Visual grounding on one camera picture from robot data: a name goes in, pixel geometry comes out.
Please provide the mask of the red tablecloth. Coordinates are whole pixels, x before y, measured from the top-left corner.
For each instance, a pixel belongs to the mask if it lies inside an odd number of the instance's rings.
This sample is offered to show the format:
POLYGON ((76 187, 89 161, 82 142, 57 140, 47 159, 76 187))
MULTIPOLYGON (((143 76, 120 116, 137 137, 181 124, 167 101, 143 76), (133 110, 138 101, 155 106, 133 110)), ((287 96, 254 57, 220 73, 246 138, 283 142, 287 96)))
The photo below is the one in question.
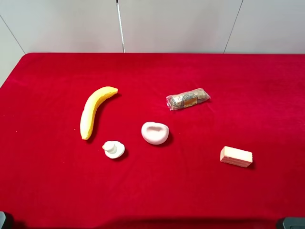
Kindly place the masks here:
POLYGON ((305 214, 303 55, 29 53, 0 89, 0 209, 18 228, 273 228, 305 214), (82 140, 85 103, 97 109, 82 140), (171 111, 166 97, 210 99, 171 111), (169 127, 152 145, 146 122, 169 127), (122 156, 102 146, 119 141, 122 156), (229 146, 252 152, 220 162, 229 146))

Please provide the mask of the white foam bowl shape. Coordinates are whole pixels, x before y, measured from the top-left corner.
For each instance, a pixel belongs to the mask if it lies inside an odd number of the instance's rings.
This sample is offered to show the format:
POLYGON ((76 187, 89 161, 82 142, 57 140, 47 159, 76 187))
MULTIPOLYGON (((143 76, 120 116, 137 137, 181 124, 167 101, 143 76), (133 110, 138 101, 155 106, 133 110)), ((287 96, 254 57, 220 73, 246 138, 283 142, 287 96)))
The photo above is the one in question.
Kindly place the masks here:
POLYGON ((169 136, 169 127, 162 123, 146 122, 141 128, 142 137, 152 145, 164 143, 169 136))

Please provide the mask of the clear wrapped snack bar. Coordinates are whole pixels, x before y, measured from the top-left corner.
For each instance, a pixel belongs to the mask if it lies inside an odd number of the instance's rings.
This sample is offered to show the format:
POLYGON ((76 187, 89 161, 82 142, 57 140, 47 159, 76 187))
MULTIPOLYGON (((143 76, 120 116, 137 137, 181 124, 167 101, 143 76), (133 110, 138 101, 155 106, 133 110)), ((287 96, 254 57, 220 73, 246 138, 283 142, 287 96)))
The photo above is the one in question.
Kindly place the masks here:
POLYGON ((167 96, 166 104, 171 111, 174 111, 206 102, 210 98, 210 95, 203 88, 197 88, 180 94, 167 96))

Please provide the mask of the yellow banana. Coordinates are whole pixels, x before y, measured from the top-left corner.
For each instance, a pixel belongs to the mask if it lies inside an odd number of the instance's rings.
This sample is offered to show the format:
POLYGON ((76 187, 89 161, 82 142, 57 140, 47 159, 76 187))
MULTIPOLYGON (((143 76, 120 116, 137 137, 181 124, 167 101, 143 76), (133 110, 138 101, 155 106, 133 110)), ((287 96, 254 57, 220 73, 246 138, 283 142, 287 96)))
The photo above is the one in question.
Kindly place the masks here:
POLYGON ((93 92, 87 99, 80 121, 80 134, 82 140, 88 140, 93 132, 94 119, 98 107, 107 99, 118 93, 118 89, 105 86, 93 92))

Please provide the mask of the white metal pole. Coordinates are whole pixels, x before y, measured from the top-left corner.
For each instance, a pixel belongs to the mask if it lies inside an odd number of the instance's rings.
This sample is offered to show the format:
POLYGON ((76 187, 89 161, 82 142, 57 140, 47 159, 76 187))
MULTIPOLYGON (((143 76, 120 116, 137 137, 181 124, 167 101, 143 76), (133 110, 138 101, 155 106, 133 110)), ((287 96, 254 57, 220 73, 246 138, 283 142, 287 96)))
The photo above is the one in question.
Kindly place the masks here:
POLYGON ((119 6, 118 0, 116 0, 116 9, 117 9, 117 14, 118 14, 119 29, 120 29, 120 36, 121 36, 121 42, 122 42, 122 52, 125 53, 124 37, 123 37, 123 30, 122 30, 122 20, 121 20, 120 6, 119 6))

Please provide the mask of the white foam mushroom shape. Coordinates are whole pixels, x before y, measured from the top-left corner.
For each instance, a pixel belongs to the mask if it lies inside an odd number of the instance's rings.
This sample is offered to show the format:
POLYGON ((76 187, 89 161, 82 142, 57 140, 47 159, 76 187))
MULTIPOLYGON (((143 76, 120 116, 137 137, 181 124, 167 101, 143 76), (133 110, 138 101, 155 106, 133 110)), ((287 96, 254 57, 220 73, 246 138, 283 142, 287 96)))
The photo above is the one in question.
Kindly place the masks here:
POLYGON ((110 159, 116 159, 123 155, 125 146, 119 141, 107 141, 102 146, 105 155, 110 159))

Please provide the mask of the pink layered wafer block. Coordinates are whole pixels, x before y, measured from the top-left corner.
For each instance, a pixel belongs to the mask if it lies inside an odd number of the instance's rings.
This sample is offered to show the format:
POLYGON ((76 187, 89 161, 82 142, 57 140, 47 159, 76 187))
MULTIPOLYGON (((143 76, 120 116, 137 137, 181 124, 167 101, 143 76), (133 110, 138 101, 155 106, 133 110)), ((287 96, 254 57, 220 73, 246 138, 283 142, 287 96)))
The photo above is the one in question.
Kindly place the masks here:
POLYGON ((253 154, 249 151, 224 146, 220 152, 220 162, 248 167, 253 162, 253 154))

